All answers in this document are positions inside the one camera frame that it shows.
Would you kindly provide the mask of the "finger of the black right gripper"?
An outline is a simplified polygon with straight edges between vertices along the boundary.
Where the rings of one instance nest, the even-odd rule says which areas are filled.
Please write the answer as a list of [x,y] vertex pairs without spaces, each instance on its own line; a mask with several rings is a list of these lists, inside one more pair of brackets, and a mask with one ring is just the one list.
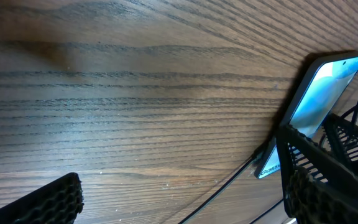
[[358,176],[358,126],[330,114],[323,123],[333,157]]
[[312,139],[290,125],[280,128],[275,135],[280,159],[282,190],[297,168],[304,168],[319,182],[358,202],[358,176],[352,173]]

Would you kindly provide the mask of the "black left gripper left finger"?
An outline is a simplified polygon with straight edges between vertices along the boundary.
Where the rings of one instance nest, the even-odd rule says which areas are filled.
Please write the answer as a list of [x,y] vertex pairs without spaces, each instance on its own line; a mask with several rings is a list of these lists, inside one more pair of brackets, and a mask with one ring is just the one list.
[[83,207],[81,180],[71,172],[0,208],[0,224],[74,223]]

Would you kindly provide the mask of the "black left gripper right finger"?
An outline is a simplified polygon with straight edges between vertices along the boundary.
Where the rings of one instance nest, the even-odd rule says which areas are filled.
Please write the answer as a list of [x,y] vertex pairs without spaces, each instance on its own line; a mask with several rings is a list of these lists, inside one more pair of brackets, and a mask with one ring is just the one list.
[[295,169],[283,189],[285,212],[298,223],[358,224],[358,202]]

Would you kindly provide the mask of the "blue screen smartphone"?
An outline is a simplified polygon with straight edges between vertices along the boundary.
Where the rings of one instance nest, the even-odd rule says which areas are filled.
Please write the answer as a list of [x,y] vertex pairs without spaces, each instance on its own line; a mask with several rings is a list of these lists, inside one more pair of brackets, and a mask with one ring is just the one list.
[[280,170],[275,132],[290,124],[309,138],[313,137],[357,72],[356,50],[311,53],[306,56],[273,122],[268,142],[264,144],[264,152],[254,173],[257,179]]

